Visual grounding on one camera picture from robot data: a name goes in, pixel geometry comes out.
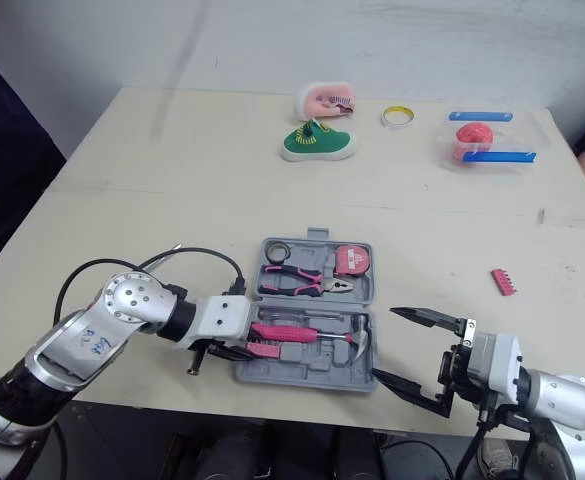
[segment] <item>green shoe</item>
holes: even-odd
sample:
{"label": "green shoe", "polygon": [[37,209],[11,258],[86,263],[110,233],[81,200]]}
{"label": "green shoe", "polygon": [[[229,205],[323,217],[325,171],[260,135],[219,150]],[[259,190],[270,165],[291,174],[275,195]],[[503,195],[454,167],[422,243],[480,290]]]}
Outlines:
{"label": "green shoe", "polygon": [[285,138],[281,156],[288,162],[343,160],[355,151],[354,135],[332,130],[312,118]]}

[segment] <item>blue bar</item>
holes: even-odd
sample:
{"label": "blue bar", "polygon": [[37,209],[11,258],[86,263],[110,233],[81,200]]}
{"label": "blue bar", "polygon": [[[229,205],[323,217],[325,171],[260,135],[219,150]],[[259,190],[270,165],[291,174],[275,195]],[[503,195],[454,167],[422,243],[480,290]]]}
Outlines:
{"label": "blue bar", "polygon": [[469,163],[534,163],[535,152],[465,152],[463,161]]}
{"label": "blue bar", "polygon": [[450,112],[453,122],[509,122],[514,118],[510,112]]}

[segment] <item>toy shoe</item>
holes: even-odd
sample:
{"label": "toy shoe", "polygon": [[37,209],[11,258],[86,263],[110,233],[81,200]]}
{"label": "toy shoe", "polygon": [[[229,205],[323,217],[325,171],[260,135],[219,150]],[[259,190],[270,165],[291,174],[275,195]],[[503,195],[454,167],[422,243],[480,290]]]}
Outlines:
{"label": "toy shoe", "polygon": [[285,138],[281,156],[288,162],[343,160],[355,151],[354,135],[332,130],[313,118]]}
{"label": "toy shoe", "polygon": [[354,111],[354,89],[346,82],[313,82],[296,97],[296,115],[303,121],[334,117]]}

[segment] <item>pink toy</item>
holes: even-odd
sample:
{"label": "pink toy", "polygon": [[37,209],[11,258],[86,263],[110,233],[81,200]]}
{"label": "pink toy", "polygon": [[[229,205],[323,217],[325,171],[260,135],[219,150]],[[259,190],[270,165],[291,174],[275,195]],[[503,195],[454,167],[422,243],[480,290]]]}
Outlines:
{"label": "pink toy", "polygon": [[[456,132],[456,142],[454,146],[454,159],[457,162],[463,162],[463,155],[467,152],[487,152],[492,146],[494,134],[492,129],[481,122],[472,122],[463,125]],[[467,145],[472,143],[482,143],[484,145],[475,146]]]}
{"label": "pink toy", "polygon": [[490,273],[496,282],[496,286],[499,287],[501,295],[504,297],[509,297],[510,295],[514,295],[516,293],[516,289],[512,284],[512,280],[510,280],[508,272],[500,268],[495,268]]}
{"label": "pink toy", "polygon": [[304,122],[315,117],[347,115],[354,111],[354,89],[347,82],[313,82],[296,97],[296,115]]}

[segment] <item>pliers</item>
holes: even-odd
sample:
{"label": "pliers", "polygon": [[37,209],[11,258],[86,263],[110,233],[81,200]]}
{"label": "pliers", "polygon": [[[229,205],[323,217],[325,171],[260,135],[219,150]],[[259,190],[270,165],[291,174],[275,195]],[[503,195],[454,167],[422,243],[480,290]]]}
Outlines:
{"label": "pliers", "polygon": [[291,275],[312,282],[310,285],[304,285],[297,288],[277,288],[272,285],[260,285],[259,293],[270,295],[309,295],[310,297],[320,297],[323,292],[343,293],[351,292],[354,285],[340,278],[324,278],[323,273],[319,270],[305,270],[293,265],[266,265],[263,267],[265,273],[280,273]]}

